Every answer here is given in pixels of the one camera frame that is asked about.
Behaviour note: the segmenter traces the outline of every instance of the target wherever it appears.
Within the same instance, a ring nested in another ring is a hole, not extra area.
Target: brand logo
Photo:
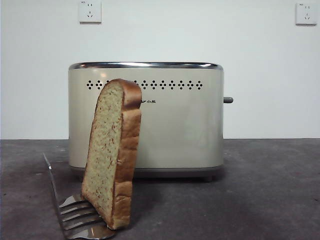
[[[155,104],[156,100],[141,100],[142,104]]]

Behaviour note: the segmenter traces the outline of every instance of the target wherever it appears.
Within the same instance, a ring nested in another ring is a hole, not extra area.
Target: toaster lever
[[[223,103],[224,104],[232,104],[234,102],[234,99],[230,96],[223,97]]]

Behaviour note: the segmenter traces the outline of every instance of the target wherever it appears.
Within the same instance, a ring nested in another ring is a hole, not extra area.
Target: white wall
[[[217,63],[225,138],[319,138],[320,29],[295,3],[103,0],[80,25],[77,0],[2,0],[1,138],[67,139],[68,67],[88,61]]]

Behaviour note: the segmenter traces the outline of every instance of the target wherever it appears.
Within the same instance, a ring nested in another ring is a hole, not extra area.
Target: toaster base
[[[207,178],[216,175],[223,165],[197,168],[136,168],[134,178]],[[74,175],[80,179],[85,168],[70,166]]]

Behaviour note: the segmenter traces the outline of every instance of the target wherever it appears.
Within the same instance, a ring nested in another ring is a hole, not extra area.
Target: bread crust
[[[94,200],[85,191],[85,181],[82,183],[81,194],[85,199],[92,203],[97,212],[107,223],[107,226],[112,230],[116,230],[125,228],[130,223],[132,179],[136,166],[139,143],[141,123],[141,111],[139,108],[142,100],[142,93],[140,87],[136,83],[120,78],[110,81],[103,88],[106,88],[113,83],[120,83],[123,89],[123,96],[121,105],[121,134],[112,188],[111,215],[107,215],[101,206],[94,205]],[[90,132],[88,159],[90,157],[92,132],[95,130],[97,105],[95,106],[94,120],[92,121]]]

